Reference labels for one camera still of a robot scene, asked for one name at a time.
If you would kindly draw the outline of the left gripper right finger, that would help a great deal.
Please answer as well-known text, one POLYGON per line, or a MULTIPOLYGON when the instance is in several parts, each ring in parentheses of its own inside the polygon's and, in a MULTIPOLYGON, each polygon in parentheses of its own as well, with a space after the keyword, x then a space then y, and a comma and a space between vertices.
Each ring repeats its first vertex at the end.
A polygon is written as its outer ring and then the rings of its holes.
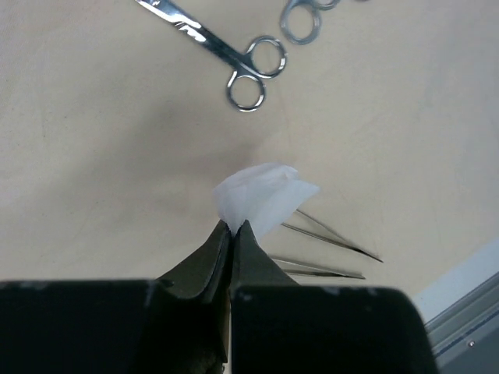
POLYGON ((234 373, 435 373, 423 321, 393 288, 304 286, 258 245, 249 222, 233 242, 234 373))

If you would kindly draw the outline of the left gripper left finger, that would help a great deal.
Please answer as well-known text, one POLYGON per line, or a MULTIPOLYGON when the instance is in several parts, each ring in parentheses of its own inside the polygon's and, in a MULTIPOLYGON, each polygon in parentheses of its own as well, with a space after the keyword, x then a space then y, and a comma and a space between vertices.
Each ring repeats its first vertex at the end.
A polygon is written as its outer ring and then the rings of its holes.
POLYGON ((4 373, 220 373, 228 360, 232 239, 155 279, 4 280, 4 373))

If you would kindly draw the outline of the white gauze pad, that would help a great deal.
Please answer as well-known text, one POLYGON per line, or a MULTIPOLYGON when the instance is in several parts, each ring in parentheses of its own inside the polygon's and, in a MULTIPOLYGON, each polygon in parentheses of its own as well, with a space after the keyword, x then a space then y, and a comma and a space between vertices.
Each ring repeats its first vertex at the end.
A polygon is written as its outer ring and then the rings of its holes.
POLYGON ((242 169, 214 188, 219 218, 232 235, 249 222, 256 239, 288 220, 320 187, 302 180, 295 168, 264 163, 242 169))

